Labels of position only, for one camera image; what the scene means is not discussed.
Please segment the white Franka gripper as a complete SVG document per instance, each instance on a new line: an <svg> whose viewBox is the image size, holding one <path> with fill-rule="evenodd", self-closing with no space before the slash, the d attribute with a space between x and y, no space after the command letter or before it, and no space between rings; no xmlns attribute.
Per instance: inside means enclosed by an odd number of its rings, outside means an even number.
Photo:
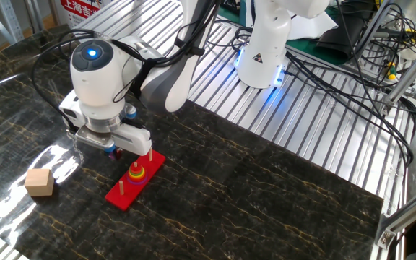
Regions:
<svg viewBox="0 0 416 260"><path fill-rule="evenodd" d="M143 126L134 126L136 108L125 102L103 107L81 105L76 94L68 94L59 105L67 119L78 128L75 139L104 150L105 155L120 160L123 150L146 155L152 147L151 133Z"/></svg>

